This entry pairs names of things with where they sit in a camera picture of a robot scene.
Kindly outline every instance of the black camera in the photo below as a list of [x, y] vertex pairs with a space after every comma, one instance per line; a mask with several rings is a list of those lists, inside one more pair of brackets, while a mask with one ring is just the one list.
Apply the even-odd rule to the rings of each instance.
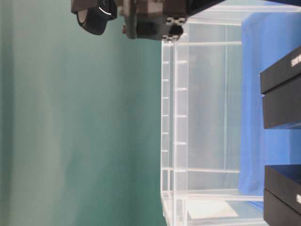
[[107, 22], [117, 18], [117, 5], [114, 0], [71, 0], [71, 12], [84, 30], [102, 35]]

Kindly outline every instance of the transparent container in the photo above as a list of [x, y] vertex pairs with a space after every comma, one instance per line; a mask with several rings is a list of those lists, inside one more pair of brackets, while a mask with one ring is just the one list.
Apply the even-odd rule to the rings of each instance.
[[241, 24], [255, 13], [300, 10], [228, 0], [191, 17], [179, 41], [162, 42], [161, 201], [168, 226], [267, 225], [256, 207], [263, 196], [239, 189]]

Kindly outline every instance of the camera lens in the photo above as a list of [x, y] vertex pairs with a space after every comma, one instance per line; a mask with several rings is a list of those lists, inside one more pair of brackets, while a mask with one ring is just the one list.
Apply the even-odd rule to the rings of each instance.
[[101, 7], [88, 8], [77, 12], [79, 25], [92, 34], [102, 35], [110, 19], [110, 13]]

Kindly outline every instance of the black box lid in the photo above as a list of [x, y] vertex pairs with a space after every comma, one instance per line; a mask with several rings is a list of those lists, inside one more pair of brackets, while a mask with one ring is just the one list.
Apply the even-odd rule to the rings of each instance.
[[276, 86], [301, 73], [301, 46], [261, 72], [261, 93], [265, 94]]

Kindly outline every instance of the white paper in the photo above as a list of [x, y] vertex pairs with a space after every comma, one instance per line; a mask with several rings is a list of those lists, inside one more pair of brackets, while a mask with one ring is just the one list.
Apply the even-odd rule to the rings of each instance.
[[219, 200], [190, 200], [187, 211], [192, 219], [238, 217], [228, 203]]

